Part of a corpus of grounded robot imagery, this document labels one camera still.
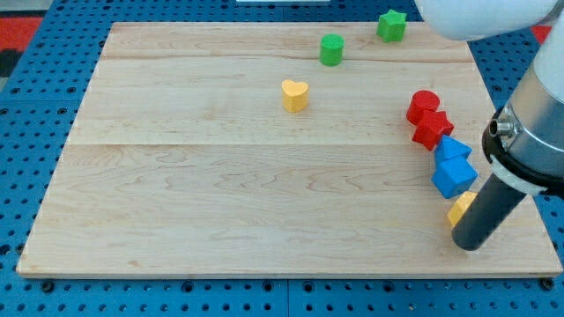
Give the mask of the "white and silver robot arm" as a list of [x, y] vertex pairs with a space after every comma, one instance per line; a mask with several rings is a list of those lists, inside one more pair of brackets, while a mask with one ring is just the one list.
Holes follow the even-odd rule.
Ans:
[[551, 31], [507, 103], [488, 123], [482, 148], [488, 180], [451, 237], [477, 250], [527, 196], [563, 195], [563, 2], [416, 0], [441, 36], [476, 41], [534, 25]]

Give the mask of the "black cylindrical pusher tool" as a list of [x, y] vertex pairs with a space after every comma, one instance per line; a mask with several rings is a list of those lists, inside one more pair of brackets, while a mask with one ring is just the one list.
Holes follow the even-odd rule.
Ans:
[[463, 250], [479, 249], [525, 197], [492, 173], [457, 221], [451, 238]]

